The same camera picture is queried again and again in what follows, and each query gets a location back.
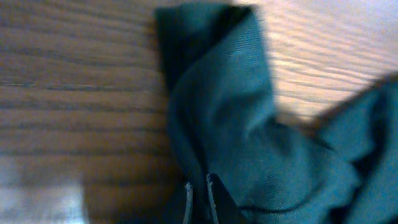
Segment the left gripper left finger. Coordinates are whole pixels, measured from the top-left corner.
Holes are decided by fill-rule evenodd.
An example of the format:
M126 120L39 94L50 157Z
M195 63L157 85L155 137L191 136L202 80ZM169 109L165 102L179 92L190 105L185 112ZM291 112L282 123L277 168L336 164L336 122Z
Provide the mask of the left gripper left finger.
M193 187L191 183L187 182L185 184L186 194L186 204L185 204L185 213L183 217L183 224L190 224L192 217L192 206L193 206Z

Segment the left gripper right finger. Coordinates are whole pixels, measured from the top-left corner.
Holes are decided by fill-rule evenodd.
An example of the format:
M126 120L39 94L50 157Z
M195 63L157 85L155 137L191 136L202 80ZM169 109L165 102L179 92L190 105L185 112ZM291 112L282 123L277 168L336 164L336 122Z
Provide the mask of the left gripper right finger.
M211 221L214 224L248 224L235 201L216 174L206 175Z

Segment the black shirt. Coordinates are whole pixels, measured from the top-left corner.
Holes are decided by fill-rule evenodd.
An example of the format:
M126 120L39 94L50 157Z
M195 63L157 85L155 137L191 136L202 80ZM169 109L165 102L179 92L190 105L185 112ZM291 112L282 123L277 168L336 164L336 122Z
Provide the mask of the black shirt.
M249 6L155 12L170 90L169 138L184 183L157 223L212 223L216 174L249 223L396 223L397 78L349 101L313 137L277 120L262 32Z

